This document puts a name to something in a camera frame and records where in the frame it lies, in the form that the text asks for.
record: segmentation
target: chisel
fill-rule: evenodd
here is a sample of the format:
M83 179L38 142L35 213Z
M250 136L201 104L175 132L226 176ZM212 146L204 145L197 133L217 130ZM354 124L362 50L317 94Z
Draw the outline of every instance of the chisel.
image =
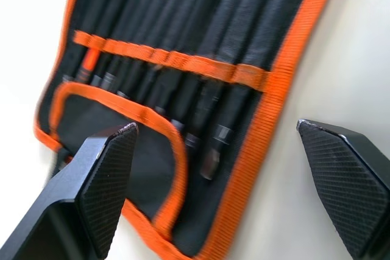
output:
M157 47L160 43L163 35L166 32L166 28L176 12L180 7L182 0L168 0L164 6L160 16L156 18L156 23L153 26L151 32L147 35L144 44L150 47ZM134 98L135 90L140 83L141 76L145 72L146 67L144 61L134 60L130 66L129 75L127 80L121 85L118 95L126 98Z
M290 23L294 18L296 8L301 0L267 0L263 1L261 14L253 29L254 36L250 36L246 41L237 42L234 38L224 38L219 50L218 59L221 61L230 60L231 63L247 63L264 70L269 70L275 56L270 48L273 48L277 40L283 39L283 35L288 29L286 23ZM232 33L236 37L248 35L242 32L237 26L232 26ZM243 50L243 44L248 43L248 49ZM239 117L245 110L244 105L250 97L252 90L244 85L231 86L224 101L218 110L215 124L211 136L209 136L205 149L202 152L204 157L200 174L212 180L218 168L220 156L224 146L229 145L232 140L234 126L238 123Z
M107 38L109 36L120 14L122 13L125 1L126 0L109 0L97 29L94 32L95 35L102 38ZM98 49L89 49L87 51L82 62L82 66L76 76L77 82L87 83L89 81L90 75L96 66L100 53L101 52Z
M207 30L218 2L219 0L187 0L176 14L162 49L193 54L199 45L199 37ZM149 72L156 75L157 70L152 68ZM153 84L146 105L164 114L181 77L182 73L175 69L162 70ZM151 87L153 79L149 78L148 82L147 87Z
M204 39L197 48L196 55L214 58L219 44L225 34L228 24L239 5L240 0L221 0L218 9L208 26ZM171 122L180 130L183 130L188 113L193 108L194 100L197 100L199 89L202 85L202 78L194 74L181 73L182 82L180 91L173 95L169 107Z
M95 30L107 1L108 0L92 0L89 4L87 4L88 8L79 27L81 31L92 33ZM73 79L75 72L80 66L85 51L86 48L78 44L72 44L72 46L65 51L63 62L67 64L67 67L63 75L64 81L70 81Z
M224 37L215 54L216 60L230 64L237 62L242 51L242 46L250 35L250 31L256 23L256 17L265 3L266 0L240 0L240 4L232 20L229 22L229 27L225 31ZM241 95L235 91L231 94L232 96L244 96L244 94ZM208 79L201 92L202 95L197 100L195 106L194 116L188 122L188 133L185 138L186 145L189 148L193 148L192 152L197 149L200 136L203 134L203 130L206 128L205 126L211 121L211 116L216 114L216 105L224 92L224 83L222 81ZM228 131L229 127L224 127L220 130Z
M153 24L156 20L156 17L160 14L161 10L165 6L167 0L151 0L149 7L147 8L145 15L142 19L142 22L138 26L137 30L134 31L134 37L132 38L132 43L135 44L143 44L145 38L147 37L148 33L151 31L151 28L153 28ZM121 76L125 72L127 72L127 69L124 67L126 64L127 66L131 66L131 61L129 58L124 57L124 61L122 62L122 65L117 69L118 72L115 73L115 78L110 80L110 85L108 86L109 91L111 92L117 92L120 84L124 81L124 78Z
M141 25L148 8L150 7L151 0L136 0L137 6L135 7L130 19L127 20L127 25L122 31L121 40L132 42L137 32L137 29ZM118 69L120 57L113 60L109 66L107 72L104 74L100 87L103 89L109 89L111 83L114 82L116 77L116 70Z
M131 21L131 17L137 7L138 1L139 0L127 0L126 6L121 14L118 24L115 26L114 31L110 36L113 40L122 40L123 33L126 27L129 25L129 21ZM106 67L108 64L110 64L111 58L112 54L108 53L102 54L102 56L99 58L96 64L91 85L99 86L101 84L101 80L104 76Z

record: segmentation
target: metal tip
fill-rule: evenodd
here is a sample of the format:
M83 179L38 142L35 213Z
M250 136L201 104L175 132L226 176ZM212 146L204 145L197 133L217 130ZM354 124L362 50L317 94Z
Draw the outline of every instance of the metal tip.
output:
M100 82L102 81L102 78L100 76L93 76L91 81L91 86L99 86Z
M200 139L198 137L190 133L187 133L187 135L185 136L185 145L192 149L195 149L198 146L199 141Z
M309 121L307 121L306 119L299 119L298 122L297 122L297 131L299 131L299 127L302 123L305 123L305 124L310 124Z
M179 132L181 132L184 128L184 124L180 123L178 120L172 119L171 123Z
M154 110L155 110L158 114L160 114L161 116L164 116L164 114L165 114L165 110L162 109L162 108L160 108L160 107L158 107L158 106L154 107Z
M122 91L117 91L116 94L117 94L119 97L124 97L125 99L129 99L129 97L126 96L126 94L123 93Z
M71 82L72 80L73 80L73 78L67 74L64 74L62 77L62 82Z
M212 180L214 178L215 171L219 165L219 157L220 153L217 150L211 149L209 151L200 170L202 177L207 180Z

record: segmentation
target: textured grip surface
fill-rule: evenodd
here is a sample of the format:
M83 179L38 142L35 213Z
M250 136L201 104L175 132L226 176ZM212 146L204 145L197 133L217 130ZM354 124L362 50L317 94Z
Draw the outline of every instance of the textured grip surface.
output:
M80 194L80 208L99 258L106 258L125 199L137 138L129 124L107 144Z
M301 123L318 195L354 258L365 253L389 210L385 187L339 136Z

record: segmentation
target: white background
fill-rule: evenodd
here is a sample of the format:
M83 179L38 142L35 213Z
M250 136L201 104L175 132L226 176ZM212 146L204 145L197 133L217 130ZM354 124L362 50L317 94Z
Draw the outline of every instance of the white background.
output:
M0 0L0 245L40 193L52 153L32 132L66 0ZM364 133L390 157L390 0L330 0L310 41L229 259L350 260L295 131ZM121 218L108 259L158 259Z

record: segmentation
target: orange binding edge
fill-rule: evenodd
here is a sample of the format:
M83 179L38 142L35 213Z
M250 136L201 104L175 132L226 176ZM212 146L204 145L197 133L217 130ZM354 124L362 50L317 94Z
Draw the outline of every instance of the orange binding edge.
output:
M59 60L62 58L65 49L70 14L75 1L68 0L62 38L52 75L57 70ZM252 119L207 241L200 253L194 257L195 259L218 260L226 256L241 215L246 207L250 191L271 142L277 119L282 112L299 58L325 3L326 0L302 1L296 18L275 60L272 74L269 75L264 86L262 101ZM53 137L40 130L37 122L35 123L35 134L41 142L50 148L55 150L58 147L59 143ZM154 225L128 200L125 201L122 214L137 229L145 243L163 259L190 259L181 254L167 240L164 233L161 234L156 230ZM163 222L165 220L164 216L160 217L160 220Z

